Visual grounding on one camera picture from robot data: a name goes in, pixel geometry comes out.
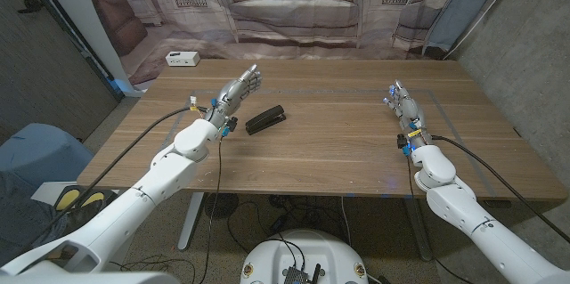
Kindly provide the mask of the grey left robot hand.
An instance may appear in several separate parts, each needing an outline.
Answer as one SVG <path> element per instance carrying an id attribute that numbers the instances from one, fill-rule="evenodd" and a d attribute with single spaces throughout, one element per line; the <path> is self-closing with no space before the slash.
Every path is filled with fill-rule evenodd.
<path id="1" fill-rule="evenodd" d="M 216 102 L 205 119 L 216 128 L 221 128 L 227 119 L 237 111 L 240 104 L 250 94 L 259 89 L 262 75 L 253 64 L 240 77 L 229 81 L 219 92 Z"/>

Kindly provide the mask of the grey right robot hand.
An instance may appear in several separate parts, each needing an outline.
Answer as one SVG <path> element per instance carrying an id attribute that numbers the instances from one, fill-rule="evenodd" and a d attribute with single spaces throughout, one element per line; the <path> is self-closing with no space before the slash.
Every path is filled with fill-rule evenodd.
<path id="1" fill-rule="evenodd" d="M 389 96 L 384 98 L 383 102 L 395 113 L 403 131 L 403 137 L 399 138 L 398 143 L 403 145 L 403 139 L 406 139 L 411 150 L 432 144 L 423 109 L 403 84 L 396 80 L 389 86 L 388 92 Z"/>

